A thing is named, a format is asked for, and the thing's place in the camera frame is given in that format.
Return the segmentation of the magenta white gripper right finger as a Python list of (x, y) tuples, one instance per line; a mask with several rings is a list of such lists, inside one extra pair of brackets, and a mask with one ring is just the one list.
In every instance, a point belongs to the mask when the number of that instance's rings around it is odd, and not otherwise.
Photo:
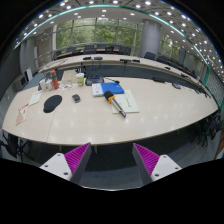
[(132, 154), (144, 185), (181, 170), (168, 155), (158, 155), (136, 143), (133, 144)]

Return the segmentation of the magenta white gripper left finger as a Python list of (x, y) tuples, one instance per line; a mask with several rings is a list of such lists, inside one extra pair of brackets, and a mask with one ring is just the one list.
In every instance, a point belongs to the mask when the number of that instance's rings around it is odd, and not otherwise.
[(48, 161), (40, 166), (65, 180), (78, 184), (85, 171), (91, 154), (91, 143), (81, 145), (66, 154), (56, 153)]

